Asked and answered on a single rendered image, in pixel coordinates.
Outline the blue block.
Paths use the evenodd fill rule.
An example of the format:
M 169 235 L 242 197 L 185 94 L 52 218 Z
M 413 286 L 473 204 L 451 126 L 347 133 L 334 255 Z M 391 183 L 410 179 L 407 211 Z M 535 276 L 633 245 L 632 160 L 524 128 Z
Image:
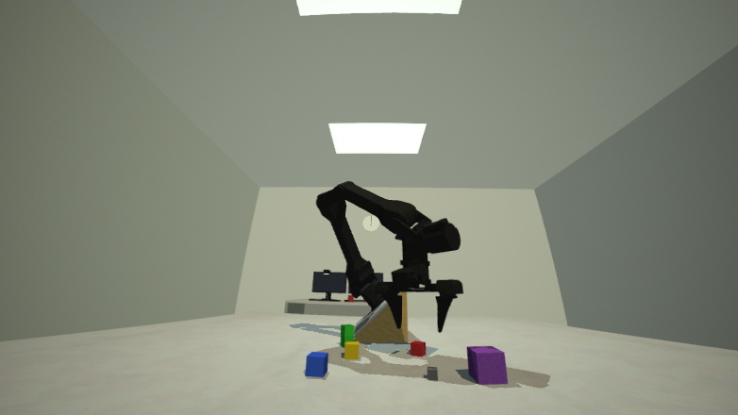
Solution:
M 327 373 L 328 353 L 311 352 L 306 358 L 305 376 L 317 376 L 324 378 Z

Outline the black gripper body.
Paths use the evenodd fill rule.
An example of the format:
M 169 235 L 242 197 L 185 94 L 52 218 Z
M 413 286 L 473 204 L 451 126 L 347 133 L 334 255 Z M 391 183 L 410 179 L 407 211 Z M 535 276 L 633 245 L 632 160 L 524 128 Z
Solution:
M 413 267 L 413 265 L 416 265 L 417 263 L 420 263 L 420 260 L 423 260 L 427 269 L 428 266 L 430 266 L 430 263 L 428 261 L 427 255 L 420 255 L 420 254 L 414 254 L 412 256 L 404 256 L 403 259 L 400 260 L 400 264 L 404 267 Z M 429 284 L 422 284 L 425 285 L 424 287 L 419 287 L 419 284 L 417 284 L 414 288 L 394 288 L 393 282 L 377 282 L 376 285 L 376 293 L 382 293 L 382 295 L 386 296 L 396 296 L 400 291 L 408 291 L 408 292 L 436 292 L 438 291 L 440 293 L 440 296 L 456 296 L 456 294 L 462 294 L 462 282 L 460 280 L 437 280 L 436 283 L 431 283 L 431 279 L 429 279 L 429 273 L 428 273 L 428 281 Z

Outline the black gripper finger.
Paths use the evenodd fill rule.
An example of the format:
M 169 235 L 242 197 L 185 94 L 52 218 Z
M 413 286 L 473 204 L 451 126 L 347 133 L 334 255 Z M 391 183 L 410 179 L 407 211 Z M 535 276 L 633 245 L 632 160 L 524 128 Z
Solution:
M 444 320 L 447 312 L 451 306 L 453 298 L 457 296 L 435 296 L 437 301 L 437 321 L 438 321 L 438 333 L 442 332 L 444 326 Z
M 389 304 L 389 308 L 393 314 L 395 324 L 397 328 L 401 328 L 402 325 L 402 295 L 386 296 L 380 295 L 380 298 L 384 298 Z

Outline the purple block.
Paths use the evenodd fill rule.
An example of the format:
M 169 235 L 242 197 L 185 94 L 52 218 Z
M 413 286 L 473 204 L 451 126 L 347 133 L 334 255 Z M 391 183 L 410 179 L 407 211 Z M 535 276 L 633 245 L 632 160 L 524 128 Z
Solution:
M 493 346 L 467 347 L 469 375 L 479 385 L 508 384 L 504 352 Z

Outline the green block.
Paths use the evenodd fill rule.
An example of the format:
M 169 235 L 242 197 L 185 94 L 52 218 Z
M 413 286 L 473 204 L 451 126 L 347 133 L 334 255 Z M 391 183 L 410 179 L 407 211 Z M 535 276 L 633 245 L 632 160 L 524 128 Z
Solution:
M 344 337 L 354 336 L 355 325 L 343 324 L 341 325 L 341 335 Z
M 344 348 L 344 343 L 346 341 L 354 341 L 354 339 L 355 339 L 354 336 L 344 337 L 344 336 L 341 335 L 340 346 Z

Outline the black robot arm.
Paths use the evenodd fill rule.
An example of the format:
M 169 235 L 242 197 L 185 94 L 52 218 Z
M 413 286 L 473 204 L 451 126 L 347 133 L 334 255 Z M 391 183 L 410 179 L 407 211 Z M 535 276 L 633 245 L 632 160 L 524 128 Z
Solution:
M 403 257 L 414 254 L 442 253 L 460 249 L 461 236 L 457 228 L 446 218 L 432 223 L 410 203 L 388 200 L 352 181 L 337 185 L 330 191 L 317 195 L 316 206 L 331 223 L 346 261 L 345 274 L 351 295 L 360 295 L 374 311 L 384 301 L 382 293 L 376 293 L 377 276 L 370 261 L 361 257 L 351 229 L 345 218 L 346 201 L 378 217 L 381 224 L 402 241 Z M 418 223 L 415 227 L 413 225 Z M 429 284 L 428 269 L 423 260 L 413 267 L 392 271 L 394 288 L 414 288 L 417 284 Z M 369 285 L 361 291 L 367 284 Z M 372 285 L 372 286 L 371 286 Z

